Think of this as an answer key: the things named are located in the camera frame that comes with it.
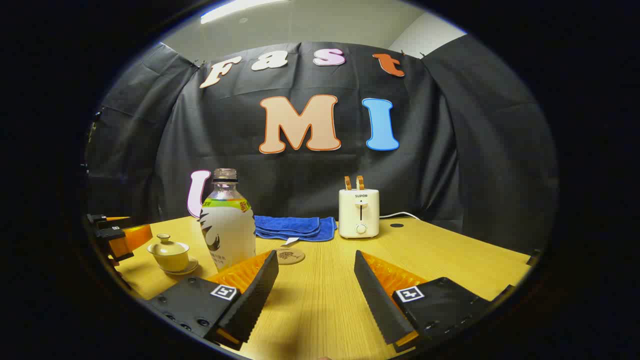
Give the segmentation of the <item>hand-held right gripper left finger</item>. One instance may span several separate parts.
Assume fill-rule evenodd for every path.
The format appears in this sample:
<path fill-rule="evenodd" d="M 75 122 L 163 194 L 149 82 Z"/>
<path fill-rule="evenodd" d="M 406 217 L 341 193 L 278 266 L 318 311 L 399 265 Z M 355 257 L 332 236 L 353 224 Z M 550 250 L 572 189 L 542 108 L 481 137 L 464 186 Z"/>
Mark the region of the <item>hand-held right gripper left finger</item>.
<path fill-rule="evenodd" d="M 277 251 L 266 251 L 210 278 L 185 278 L 147 306 L 198 337 L 238 351 L 249 341 L 278 274 Z"/>

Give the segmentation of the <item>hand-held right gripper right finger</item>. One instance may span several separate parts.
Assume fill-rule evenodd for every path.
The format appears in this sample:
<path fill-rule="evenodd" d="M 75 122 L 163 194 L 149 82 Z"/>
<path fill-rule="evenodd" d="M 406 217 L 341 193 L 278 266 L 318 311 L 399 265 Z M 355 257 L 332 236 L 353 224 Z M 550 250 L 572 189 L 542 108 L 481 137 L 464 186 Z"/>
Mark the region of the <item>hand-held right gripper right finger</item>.
<path fill-rule="evenodd" d="M 360 250 L 354 274 L 384 342 L 396 353 L 448 341 L 513 289 L 507 285 L 487 300 L 447 276 L 427 280 Z"/>

